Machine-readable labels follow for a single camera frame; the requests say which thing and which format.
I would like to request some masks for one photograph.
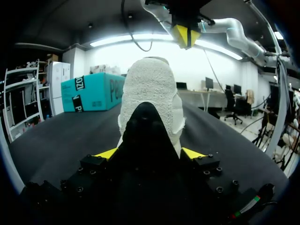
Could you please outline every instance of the office chair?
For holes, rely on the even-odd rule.
[[[233,118],[235,125],[236,125],[237,120],[240,120],[240,123],[242,124],[243,121],[237,116],[238,113],[242,112],[242,108],[238,107],[238,105],[235,105],[235,99],[233,96],[233,92],[230,89],[226,89],[225,94],[226,94],[226,98],[227,98],[226,110],[231,111],[232,114],[225,116],[224,120],[226,121],[227,118]]]

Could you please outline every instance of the lab floor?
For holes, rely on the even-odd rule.
[[[240,121],[237,121],[237,125],[234,125],[234,120],[232,118],[227,118],[226,121],[224,121],[224,118],[226,114],[221,114],[220,115],[220,120],[222,122],[224,122],[225,124],[227,124],[228,126],[230,126],[232,129],[236,130],[237,132],[241,132],[246,126],[248,126],[250,123],[254,122],[255,120],[261,118],[263,116],[262,113],[258,113],[257,116],[254,116],[252,118],[250,118],[250,116],[247,116],[246,118],[244,116],[239,116],[239,118],[241,120],[243,120],[243,123],[241,124]],[[244,130],[244,132],[242,133],[242,135],[247,138],[250,141],[253,141],[257,136],[258,136],[258,130],[261,128],[262,125],[262,120],[257,121],[256,123],[252,124],[251,126],[249,126],[246,130]],[[268,139],[267,137],[264,137],[264,139],[262,140],[262,144],[260,146],[260,149],[262,151],[265,151],[268,144],[269,144],[270,139]],[[280,148],[279,146],[277,146],[276,148],[276,153],[281,153],[283,151],[282,148]],[[290,157],[290,153],[291,151],[287,154],[286,159],[288,159]],[[299,155],[297,154],[293,154],[290,163],[288,164],[288,166],[286,167],[284,173],[287,177],[290,177],[290,175],[293,173],[293,171],[296,168],[296,165],[299,161]]]

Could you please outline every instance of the white shelving unit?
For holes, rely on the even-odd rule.
[[[8,71],[6,69],[5,80],[4,80],[4,95],[3,95],[4,96],[4,121],[5,121],[5,125],[6,125],[6,129],[7,129],[7,133],[8,133],[10,142],[14,141],[14,139],[16,138],[15,136],[13,136],[12,131],[15,130],[16,128],[20,127],[25,122],[27,122],[37,116],[39,116],[41,121],[44,121],[43,114],[42,114],[42,108],[41,108],[41,100],[42,99],[40,99],[40,90],[44,90],[44,91],[49,90],[49,98],[50,98],[50,87],[49,86],[45,86],[45,87],[41,87],[41,88],[39,87],[39,77],[38,77],[39,74],[40,75],[47,74],[47,72],[45,72],[45,71],[42,73],[39,73],[40,64],[42,64],[42,65],[44,64],[46,66],[46,65],[49,65],[49,61],[43,62],[43,61],[37,60],[37,63],[36,63],[37,67],[14,69],[14,70],[10,70],[10,71]],[[13,83],[10,85],[6,85],[8,76],[11,76],[12,74],[33,74],[33,76],[35,76],[35,77],[32,79],[23,80],[21,82],[16,82],[16,83]],[[24,101],[24,91],[22,91],[23,109],[24,109],[25,119],[23,121],[15,124],[14,117],[13,117],[13,108],[12,108],[10,91],[15,90],[20,87],[24,87],[24,86],[32,84],[32,83],[36,84],[35,86],[36,86],[37,94],[35,96],[35,100],[29,104],[37,103],[38,112],[27,117],[26,109],[25,109],[25,101]],[[6,96],[7,95],[9,95],[10,106],[7,106],[7,104],[6,104]],[[9,124],[9,121],[8,121],[8,110],[10,111],[10,121],[11,121],[10,123],[12,123],[12,126]]]

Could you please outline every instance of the computer monitor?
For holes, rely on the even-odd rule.
[[[233,87],[233,92],[235,93],[235,94],[242,94],[242,87],[241,86],[238,86],[238,85],[234,85],[234,87]]]
[[[213,89],[214,88],[214,81],[210,78],[205,78],[205,87],[207,88],[207,91],[209,89]]]
[[[187,83],[176,82],[176,87],[180,90],[187,90]]]

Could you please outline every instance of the red and green wire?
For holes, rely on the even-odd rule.
[[[243,214],[244,212],[247,212],[249,209],[251,209],[253,206],[255,206],[255,204],[260,200],[260,196],[255,196],[254,199],[252,199],[244,208],[242,208],[240,211],[237,211],[235,213],[233,213],[232,215],[230,215],[231,219],[235,219],[237,217],[239,217],[241,214]]]

